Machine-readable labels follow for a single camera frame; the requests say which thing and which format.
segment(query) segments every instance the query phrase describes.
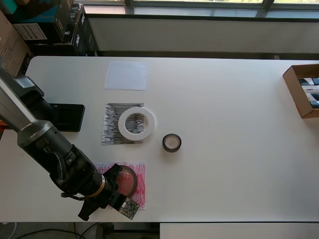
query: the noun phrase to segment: wall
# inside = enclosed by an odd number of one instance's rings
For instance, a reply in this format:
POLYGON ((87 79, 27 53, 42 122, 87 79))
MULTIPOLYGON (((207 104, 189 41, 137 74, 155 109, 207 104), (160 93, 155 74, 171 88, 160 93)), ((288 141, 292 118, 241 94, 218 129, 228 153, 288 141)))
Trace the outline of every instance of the wall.
POLYGON ((102 51, 319 53, 319 23, 91 18, 102 51))

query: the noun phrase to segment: black tape roll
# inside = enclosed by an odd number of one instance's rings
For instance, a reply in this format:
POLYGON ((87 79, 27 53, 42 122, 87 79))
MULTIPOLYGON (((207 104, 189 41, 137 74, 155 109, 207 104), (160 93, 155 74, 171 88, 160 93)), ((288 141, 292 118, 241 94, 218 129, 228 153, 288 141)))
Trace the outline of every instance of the black tape roll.
POLYGON ((162 144, 167 152, 174 153, 178 151, 181 146, 181 138, 177 134, 170 133, 163 138, 162 144))

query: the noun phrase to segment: white tape roll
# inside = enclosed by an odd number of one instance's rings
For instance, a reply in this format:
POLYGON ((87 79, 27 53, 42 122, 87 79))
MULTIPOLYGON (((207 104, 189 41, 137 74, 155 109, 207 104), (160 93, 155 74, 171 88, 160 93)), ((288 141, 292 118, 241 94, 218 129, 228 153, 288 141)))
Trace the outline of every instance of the white tape roll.
POLYGON ((146 139, 151 135, 155 128, 155 118, 151 112, 145 108, 134 107, 123 112, 119 118, 119 131, 127 139, 132 141, 139 141, 146 139), (133 114, 142 114, 148 120, 148 126, 144 129, 142 133, 131 133, 125 127, 126 119, 133 114))

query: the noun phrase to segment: black box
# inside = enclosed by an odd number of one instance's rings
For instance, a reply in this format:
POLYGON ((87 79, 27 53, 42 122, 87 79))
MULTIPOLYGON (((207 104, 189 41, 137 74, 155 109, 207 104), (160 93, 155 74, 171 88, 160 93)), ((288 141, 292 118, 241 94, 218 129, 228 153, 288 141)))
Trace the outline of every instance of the black box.
POLYGON ((62 43, 29 45, 36 56, 88 56, 88 48, 78 24, 69 22, 62 43))
POLYGON ((28 44, 62 42, 73 0, 31 0, 9 21, 28 44))
POLYGON ((84 35, 86 45, 89 49, 89 55, 97 56, 99 47, 96 43, 91 24, 89 22, 89 19, 86 17, 85 9, 82 4, 73 4, 69 21, 76 22, 80 26, 82 34, 84 35))

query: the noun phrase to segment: pink scribbles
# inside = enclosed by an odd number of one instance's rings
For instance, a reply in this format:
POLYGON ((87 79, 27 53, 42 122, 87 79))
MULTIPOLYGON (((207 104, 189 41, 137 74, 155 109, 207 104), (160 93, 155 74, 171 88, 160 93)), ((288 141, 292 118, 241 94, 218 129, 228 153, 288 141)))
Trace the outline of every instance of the pink scribbles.
MULTIPOLYGON (((131 197, 132 200, 140 205, 140 209, 145 209, 146 197, 145 197, 145 163, 129 163, 121 162, 117 163, 119 165, 125 165, 134 170, 138 178, 138 186, 135 194, 131 197)), ((105 173, 110 169, 114 163, 96 163, 96 168, 101 172, 105 173)), ((119 192, 122 194, 127 194, 127 192, 132 188, 133 180, 130 174, 126 172, 120 172, 117 180, 119 185, 119 192)))

